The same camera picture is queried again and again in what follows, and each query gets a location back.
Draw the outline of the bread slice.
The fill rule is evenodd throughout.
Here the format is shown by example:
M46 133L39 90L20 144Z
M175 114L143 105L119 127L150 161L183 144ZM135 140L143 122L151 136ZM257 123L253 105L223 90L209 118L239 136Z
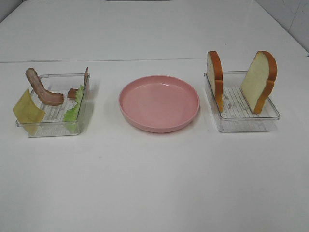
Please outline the bread slice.
M277 63L274 57L268 51L258 51L240 86L252 113L262 112L276 78Z
M216 51L208 52L207 77L219 111L223 111L223 71Z

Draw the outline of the green lettuce leaf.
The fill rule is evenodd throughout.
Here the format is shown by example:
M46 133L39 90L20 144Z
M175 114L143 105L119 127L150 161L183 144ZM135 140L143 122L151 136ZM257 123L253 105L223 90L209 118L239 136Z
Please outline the green lettuce leaf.
M83 97L77 101L73 99L75 102L75 105L71 109L67 110L64 114L63 121L66 122L64 127L67 129L67 131L70 134L75 134L78 131L78 127L79 127L78 115L79 115L82 99Z

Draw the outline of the curved bacon strip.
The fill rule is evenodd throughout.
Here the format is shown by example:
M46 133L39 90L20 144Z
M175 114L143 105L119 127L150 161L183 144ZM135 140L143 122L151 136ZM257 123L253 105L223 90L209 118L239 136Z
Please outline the curved bacon strip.
M45 89L37 72L33 68L28 68L26 70L26 77L43 104L58 106L64 102L64 96L62 93L53 93Z

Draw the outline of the pink round plate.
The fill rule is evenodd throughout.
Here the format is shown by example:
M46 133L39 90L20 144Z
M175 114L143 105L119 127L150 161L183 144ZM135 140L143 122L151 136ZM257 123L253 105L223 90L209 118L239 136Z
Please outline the pink round plate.
M124 118L138 129L167 133L186 127L196 117L200 100L185 81L163 75L142 77L119 95Z

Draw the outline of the clear right bread tray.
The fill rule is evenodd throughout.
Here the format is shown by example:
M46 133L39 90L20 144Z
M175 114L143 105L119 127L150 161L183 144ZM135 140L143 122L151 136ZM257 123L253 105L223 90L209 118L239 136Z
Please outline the clear right bread tray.
M240 85L246 71L223 72L223 111L220 112L215 101L208 74L205 76L205 91L211 106L217 129L220 132L260 132L270 131L280 114L270 98L267 98L260 114L253 114L247 104Z

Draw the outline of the clear left ingredient tray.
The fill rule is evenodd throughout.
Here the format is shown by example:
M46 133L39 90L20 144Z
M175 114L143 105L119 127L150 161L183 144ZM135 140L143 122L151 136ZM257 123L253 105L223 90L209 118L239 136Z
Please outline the clear left ingredient tray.
M24 128L28 137L49 137L78 135L83 129L86 106L88 101L89 83L84 83L84 73L42 74L39 76L45 89L51 92L62 93L64 102L59 106L49 106L41 102L33 89L30 96L33 103L45 112L41 122L22 123L16 120L18 127ZM84 92L75 121L64 121L65 113L72 109L77 102L67 97L70 89L83 86Z

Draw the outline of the yellow cheese slice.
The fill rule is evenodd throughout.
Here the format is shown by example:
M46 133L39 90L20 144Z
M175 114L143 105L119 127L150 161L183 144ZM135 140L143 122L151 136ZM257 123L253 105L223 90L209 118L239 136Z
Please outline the yellow cheese slice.
M28 88L14 106L13 112L20 124L26 124L24 129L29 135L36 133L38 126L33 124L40 123L45 116L45 111L38 108L33 102Z

